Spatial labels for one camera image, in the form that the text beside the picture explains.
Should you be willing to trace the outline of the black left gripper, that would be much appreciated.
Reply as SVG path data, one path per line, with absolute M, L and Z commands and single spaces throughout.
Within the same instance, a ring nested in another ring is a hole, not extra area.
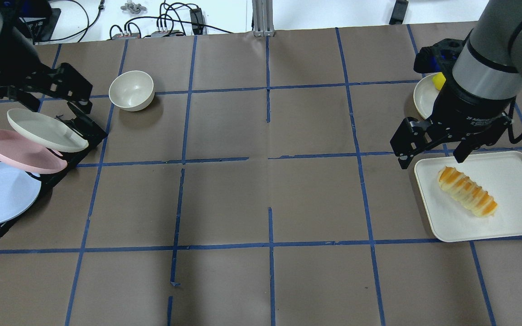
M 79 119 L 91 119 L 91 92 L 92 84 L 66 62 L 56 69 L 39 63 L 31 67 L 14 65 L 0 71 L 0 99 L 35 101 L 33 93 L 65 99 Z

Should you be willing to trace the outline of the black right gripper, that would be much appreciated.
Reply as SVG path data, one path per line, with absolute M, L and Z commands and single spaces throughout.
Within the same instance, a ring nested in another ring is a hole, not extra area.
M 406 170 L 423 151 L 455 142 L 453 155 L 457 163 L 463 163 L 473 151 L 499 141 L 511 122 L 505 110 L 512 101 L 483 99 L 447 82 L 429 118 L 406 117 L 398 126 L 390 140 L 398 164 Z

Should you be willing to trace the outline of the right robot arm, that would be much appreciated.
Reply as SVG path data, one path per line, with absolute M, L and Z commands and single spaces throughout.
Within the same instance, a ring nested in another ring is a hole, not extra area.
M 510 143 L 516 97 L 522 90 L 522 0 L 491 0 L 466 39 L 446 38 L 424 47 L 414 71 L 441 72 L 445 83 L 424 120 L 406 117 L 390 140 L 402 169 L 443 143 L 458 142 L 456 161 L 493 146 L 504 133 Z

